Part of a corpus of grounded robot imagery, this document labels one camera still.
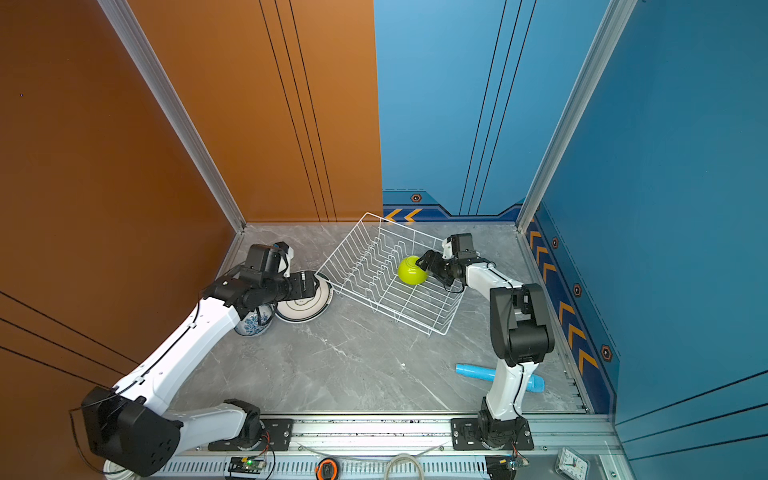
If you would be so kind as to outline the lime green bowl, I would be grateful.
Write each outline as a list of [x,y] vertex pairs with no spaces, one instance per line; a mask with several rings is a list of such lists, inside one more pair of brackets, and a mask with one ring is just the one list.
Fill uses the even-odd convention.
[[408,256],[400,262],[397,275],[401,282],[409,286],[417,286],[428,279],[428,273],[417,265],[419,260],[418,256]]

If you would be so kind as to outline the blue white porcelain bowl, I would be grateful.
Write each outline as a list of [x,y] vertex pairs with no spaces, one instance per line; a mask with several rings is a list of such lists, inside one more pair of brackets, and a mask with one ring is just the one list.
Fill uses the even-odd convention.
[[272,304],[263,304],[249,311],[239,308],[237,313],[240,321],[234,327],[235,332],[240,336],[253,337],[265,333],[271,326],[275,309]]

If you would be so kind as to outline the white wire dish rack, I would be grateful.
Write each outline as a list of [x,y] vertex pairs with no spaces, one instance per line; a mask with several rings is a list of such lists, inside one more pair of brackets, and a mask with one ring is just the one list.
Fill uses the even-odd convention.
[[431,274],[418,285],[399,275],[405,261],[442,251],[442,240],[365,213],[319,267],[336,293],[421,333],[445,335],[463,299],[461,282],[446,287]]

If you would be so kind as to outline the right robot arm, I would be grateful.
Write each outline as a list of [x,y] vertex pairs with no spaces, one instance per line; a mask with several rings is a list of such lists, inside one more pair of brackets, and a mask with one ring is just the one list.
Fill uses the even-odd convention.
[[489,303],[489,332],[498,362],[478,412],[478,441],[493,450],[534,448],[522,403],[530,378],[555,346],[543,287],[499,271],[474,249],[469,233],[455,234],[440,252],[429,250],[416,266],[444,287],[460,281]]

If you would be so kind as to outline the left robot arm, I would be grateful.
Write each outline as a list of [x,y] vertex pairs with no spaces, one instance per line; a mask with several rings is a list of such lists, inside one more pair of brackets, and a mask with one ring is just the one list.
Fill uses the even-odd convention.
[[107,479],[139,479],[179,453],[209,444],[259,455],[273,450],[259,407],[226,399],[209,408],[173,413],[170,403],[187,378],[230,331],[265,332],[275,318],[302,323],[330,305],[327,278],[292,268],[284,242],[254,244],[246,259],[203,289],[190,315],[133,371],[82,400],[87,447],[103,459]]

